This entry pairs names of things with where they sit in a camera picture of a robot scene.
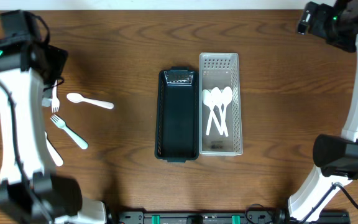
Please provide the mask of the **thick white plastic spoon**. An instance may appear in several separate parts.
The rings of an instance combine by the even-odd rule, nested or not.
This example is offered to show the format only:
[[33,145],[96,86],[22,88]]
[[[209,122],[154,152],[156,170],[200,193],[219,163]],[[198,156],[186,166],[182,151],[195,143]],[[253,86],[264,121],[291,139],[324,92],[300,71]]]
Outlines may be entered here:
[[101,101],[101,100],[94,100],[94,99],[90,99],[90,98],[85,98],[84,96],[82,96],[79,93],[68,93],[67,94],[67,99],[73,103],[89,103],[95,106],[99,106],[102,108],[106,108],[106,109],[113,109],[114,108],[114,104],[107,102],[107,101]]

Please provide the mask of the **white green-tinted plastic fork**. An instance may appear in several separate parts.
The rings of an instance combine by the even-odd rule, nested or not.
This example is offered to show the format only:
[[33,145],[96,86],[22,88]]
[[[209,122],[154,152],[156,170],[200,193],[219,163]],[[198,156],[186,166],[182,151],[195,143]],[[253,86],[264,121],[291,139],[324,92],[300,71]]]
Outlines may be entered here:
[[88,148],[88,143],[79,135],[77,135],[77,133],[75,133],[73,130],[71,130],[67,125],[66,122],[61,119],[61,117],[59,117],[58,115],[54,114],[51,116],[50,118],[52,120],[52,122],[60,129],[64,130],[64,132],[67,133],[67,135],[69,135],[69,137],[72,138],[72,140],[83,150]]

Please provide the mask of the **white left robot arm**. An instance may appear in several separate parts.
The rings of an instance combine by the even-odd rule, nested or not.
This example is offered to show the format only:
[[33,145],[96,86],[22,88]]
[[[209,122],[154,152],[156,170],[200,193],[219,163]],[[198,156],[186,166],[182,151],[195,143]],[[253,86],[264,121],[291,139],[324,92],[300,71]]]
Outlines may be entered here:
[[18,223],[107,223],[105,204],[57,175],[47,148],[43,102],[63,82],[67,52],[50,45],[42,18],[29,11],[4,12],[0,20],[0,211]]

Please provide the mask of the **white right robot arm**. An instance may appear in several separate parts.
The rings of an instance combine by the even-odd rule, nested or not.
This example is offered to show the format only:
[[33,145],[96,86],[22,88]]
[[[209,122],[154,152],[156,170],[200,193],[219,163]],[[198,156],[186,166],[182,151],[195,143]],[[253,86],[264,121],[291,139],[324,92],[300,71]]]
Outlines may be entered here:
[[314,166],[301,187],[288,199],[287,209],[276,213],[274,223],[344,223],[344,214],[324,212],[342,191],[358,204],[345,186],[358,179],[358,0],[336,1],[333,6],[310,1],[297,31],[320,37],[327,44],[357,55],[350,109],[340,136],[320,134],[313,145]]

